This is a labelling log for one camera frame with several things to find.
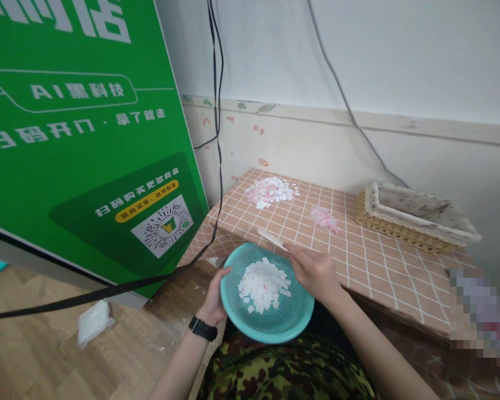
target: teal colander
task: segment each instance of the teal colander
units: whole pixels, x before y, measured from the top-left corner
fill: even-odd
[[[263,257],[287,274],[292,282],[289,286],[291,297],[280,295],[278,309],[270,307],[262,315],[257,311],[250,314],[247,308],[253,304],[252,300],[244,303],[239,297],[238,286],[246,268]],[[221,280],[222,303],[242,333],[262,343],[276,344],[296,338],[305,329],[313,313],[315,298],[298,283],[289,260],[254,243],[245,243],[228,257],[224,267],[233,269]]]

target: left hand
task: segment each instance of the left hand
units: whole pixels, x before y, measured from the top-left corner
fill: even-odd
[[[202,308],[196,313],[196,317],[204,321],[209,326],[215,327],[226,318],[226,310],[221,300],[221,279],[232,269],[221,268],[217,271],[207,289],[206,301]]]

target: black strap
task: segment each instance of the black strap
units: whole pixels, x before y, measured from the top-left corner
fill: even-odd
[[[191,323],[189,324],[189,328],[191,332],[195,335],[205,338],[209,342],[213,342],[218,335],[218,330],[216,327],[212,327],[206,324],[201,319],[198,319],[196,316],[193,317]]]
[[[97,291],[94,291],[91,293],[80,294],[79,296],[71,297],[68,299],[59,300],[59,301],[49,303],[49,304],[43,304],[42,306],[29,307],[29,308],[23,308],[23,309],[18,309],[18,310],[13,310],[13,311],[2,312],[2,313],[0,313],[0,319],[11,318],[11,317],[20,317],[20,316],[26,316],[26,315],[32,315],[32,314],[39,314],[39,313],[43,313],[43,312],[57,311],[60,309],[80,306],[82,304],[95,302],[95,301],[102,300],[102,299],[105,299],[108,297],[116,296],[118,294],[131,292],[131,291],[140,289],[142,287],[152,285],[154,283],[165,281],[166,279],[170,278],[171,276],[179,275],[185,269],[193,266],[198,261],[198,259],[204,254],[204,252],[207,250],[209,245],[211,243],[213,243],[213,241],[215,240],[215,233],[216,233],[216,229],[213,231],[213,238],[212,238],[211,242],[209,242],[193,258],[193,260],[189,264],[187,264],[183,267],[177,268],[174,272],[172,272],[170,274],[158,275],[158,276],[151,277],[151,278],[138,279],[136,281],[126,282],[126,283],[122,283],[119,285],[103,288],[103,289],[100,289],[100,290],[97,290]]]

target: black wristwatch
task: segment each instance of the black wristwatch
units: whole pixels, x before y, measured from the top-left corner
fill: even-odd
[[[189,329],[195,335],[201,336],[210,342],[213,342],[217,338],[218,334],[218,330],[216,329],[216,327],[209,326],[201,319],[198,319],[196,316],[194,316],[191,320]]]

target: camouflage clothing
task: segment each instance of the camouflage clothing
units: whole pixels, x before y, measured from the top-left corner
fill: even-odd
[[[215,351],[197,399],[373,399],[357,359],[304,333],[276,346],[235,333]]]

